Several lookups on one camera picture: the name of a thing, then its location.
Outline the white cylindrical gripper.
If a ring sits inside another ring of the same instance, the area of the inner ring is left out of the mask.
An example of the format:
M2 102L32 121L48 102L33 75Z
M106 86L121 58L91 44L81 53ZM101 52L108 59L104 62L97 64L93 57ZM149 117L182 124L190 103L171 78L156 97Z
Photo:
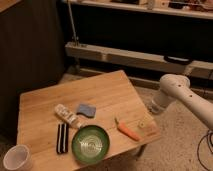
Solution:
M164 91L158 90L150 102L149 110L153 114L161 114L173 101L174 99Z

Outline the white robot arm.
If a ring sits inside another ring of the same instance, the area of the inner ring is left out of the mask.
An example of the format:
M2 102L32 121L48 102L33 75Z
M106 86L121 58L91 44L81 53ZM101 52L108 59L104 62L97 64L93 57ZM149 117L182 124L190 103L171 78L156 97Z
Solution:
M160 114L175 100L179 100L213 131L213 104L190 89L190 80L186 76L165 74L160 78L159 89L150 102L150 111Z

